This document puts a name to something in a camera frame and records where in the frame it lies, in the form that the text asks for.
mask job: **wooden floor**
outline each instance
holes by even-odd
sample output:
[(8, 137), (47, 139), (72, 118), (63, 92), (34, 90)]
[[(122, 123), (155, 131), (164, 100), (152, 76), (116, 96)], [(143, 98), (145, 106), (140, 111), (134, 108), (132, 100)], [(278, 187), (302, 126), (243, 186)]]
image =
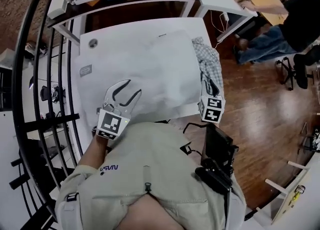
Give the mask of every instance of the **wooden floor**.
[[(192, 8), (191, 16), (197, 6)], [(157, 2), (108, 9), (90, 15), (86, 31), (143, 19), (178, 17), (181, 8), (179, 3)], [(219, 13), (214, 12), (212, 16), (215, 26), (221, 28)], [(215, 47), (219, 32), (211, 24), (210, 13), (206, 14), (204, 21), (211, 44)], [(288, 91), (280, 85), (280, 68), (273, 60), (237, 65), (232, 53), (234, 40), (234, 36), (230, 36), (217, 46), (226, 99), (219, 127), (240, 147), (234, 172), (248, 207), (254, 209), (262, 207), (277, 194), (265, 183), (266, 178), (285, 186), (298, 173), (287, 165), (287, 161), (306, 164), (312, 156), (310, 152), (297, 152), (303, 139), (300, 135), (302, 127), (308, 122), (309, 130), (312, 129), (312, 124), (318, 120), (315, 113), (319, 105), (316, 86), (312, 82), (309, 82), (307, 90), (295, 84), (295, 89)], [(200, 123), (201, 119), (195, 115), (170, 121), (179, 129), (188, 122)], [(186, 136), (192, 141), (193, 148), (202, 150), (204, 129), (191, 126)]]

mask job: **black metal railing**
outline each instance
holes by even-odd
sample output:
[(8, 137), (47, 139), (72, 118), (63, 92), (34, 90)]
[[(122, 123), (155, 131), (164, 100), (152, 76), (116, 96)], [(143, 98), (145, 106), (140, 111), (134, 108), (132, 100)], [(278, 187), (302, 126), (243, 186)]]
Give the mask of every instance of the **black metal railing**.
[[(69, 97), (69, 107), (70, 114), (66, 115), (64, 109), (64, 89), (63, 89), (63, 77), (62, 77), (62, 55), (63, 55), (63, 41), (64, 37), (61, 35), (60, 44), (59, 44), (59, 54), (58, 54), (58, 94), (59, 94), (59, 103), (60, 103), (60, 112), (61, 116), (56, 116), (53, 111), (53, 102), (51, 96), (51, 68), (52, 68), (52, 50), (53, 50), (53, 42), (55, 29), (51, 28), (51, 36), (49, 40), (48, 54), (47, 54), (47, 91), (48, 91), (48, 110), (49, 114), (47, 114), (46, 119), (41, 118), (40, 114), (40, 106), (39, 106), (39, 90), (38, 90), (38, 70), (39, 70), (39, 57), (40, 57), (40, 44), (42, 41), (42, 35), (44, 32), (44, 27), (47, 20), (47, 13), (49, 10), (49, 6), (52, 0), (47, 0), (47, 4), (43, 10), (43, 17), (38, 29), (38, 36), (36, 40), (35, 47), (35, 56), (33, 62), (33, 102), (34, 102), (34, 110), (35, 110), (35, 121), (25, 122), (24, 118), (24, 109), (23, 109), (23, 98), (22, 98), (22, 76), (23, 76), (23, 62), (24, 62), (24, 52), (25, 45), (28, 38), (28, 33), (31, 27), (31, 23), (33, 20), (33, 16), (36, 12), (36, 8), (40, 2), (40, 0), (32, 0), (29, 5), (26, 14), (23, 18), (22, 25), (19, 31), (19, 35), (17, 38), (16, 48), (15, 48), (15, 58), (12, 67), (12, 112), (13, 112), (13, 121), (15, 126), (15, 132), (17, 141), (19, 144), (19, 150), (21, 154), (21, 158), (23, 160), (23, 167), (25, 181), (30, 179), (32, 184), (34, 185), (36, 192), (39, 196), (41, 203), (48, 209), (52, 218), (56, 220), (55, 211), (54, 211), (54, 202), (52, 201), (49, 193), (50, 190), (54, 188), (48, 188), (44, 185), (41, 174), (46, 174), (46, 177), (50, 178), (50, 181), (54, 183), (54, 185), (60, 189), (60, 182), (67, 177), (72, 169), (67, 168), (66, 161), (63, 156), (61, 143), (59, 141), (58, 133), (57, 133), (57, 124), (62, 124), (67, 149), (70, 153), (70, 157), (75, 167), (77, 165), (77, 161), (74, 155), (74, 151), (72, 148), (72, 142), (69, 135), (69, 127), (67, 122), (72, 122), (72, 126), (74, 129), (75, 141), (78, 147), (79, 154), (82, 156), (83, 152), (81, 149), (80, 139), (77, 131), (76, 119), (79, 118), (78, 114), (74, 113), (73, 100), (72, 100), (72, 89), (71, 89), (71, 41), (68, 42), (67, 47), (67, 88), (68, 88), (68, 97)], [(70, 30), (72, 32), (73, 29), (73, 20), (70, 21)], [(46, 145), (46, 140), (44, 136), (45, 130), (50, 128), (52, 130), (53, 138), (55, 141), (55, 146), (58, 152), (58, 157), (61, 161), (61, 169), (54, 168), (50, 154), (48, 152), (48, 148)], [(30, 131), (38, 131), (39, 135), (39, 146), (42, 149), (42, 154), (45, 162), (42, 164), (43, 169), (39, 169), (39, 165), (41, 165), (41, 160), (36, 158), (38, 155), (32, 153), (30, 151), (30, 140), (28, 139), (27, 132)]]

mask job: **checkered fabric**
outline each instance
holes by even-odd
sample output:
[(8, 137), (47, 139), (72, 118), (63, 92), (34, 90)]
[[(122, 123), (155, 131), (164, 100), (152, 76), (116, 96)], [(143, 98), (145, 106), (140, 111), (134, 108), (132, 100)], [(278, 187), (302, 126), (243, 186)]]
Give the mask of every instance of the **checkered fabric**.
[(199, 62), (201, 81), (205, 78), (209, 84), (211, 79), (220, 90), (220, 95), (224, 97), (224, 83), (221, 73), (219, 53), (211, 46), (204, 44), (204, 39), (202, 37), (192, 39), (192, 44)]

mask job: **black shirt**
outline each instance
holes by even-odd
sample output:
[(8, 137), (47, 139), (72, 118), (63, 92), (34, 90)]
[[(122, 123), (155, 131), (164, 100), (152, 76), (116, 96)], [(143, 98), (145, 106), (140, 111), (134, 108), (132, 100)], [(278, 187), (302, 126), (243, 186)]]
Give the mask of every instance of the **black shirt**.
[(279, 27), (288, 44), (297, 52), (320, 36), (320, 0), (287, 0), (288, 17)]

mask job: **white cloth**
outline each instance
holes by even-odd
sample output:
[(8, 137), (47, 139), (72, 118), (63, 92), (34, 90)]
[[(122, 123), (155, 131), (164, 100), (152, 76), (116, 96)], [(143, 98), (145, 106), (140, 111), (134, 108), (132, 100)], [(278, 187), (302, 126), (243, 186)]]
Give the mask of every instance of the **white cloth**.
[[(88, 65), (92, 72), (81, 77), (80, 69)], [(122, 51), (92, 50), (90, 55), (78, 56), (72, 70), (90, 127), (97, 124), (96, 110), (102, 106), (106, 90), (121, 80), (131, 79), (116, 97), (122, 103), (142, 90), (132, 118), (197, 103), (201, 93), (197, 56), (184, 30), (155, 37), (149, 43), (124, 44)]]

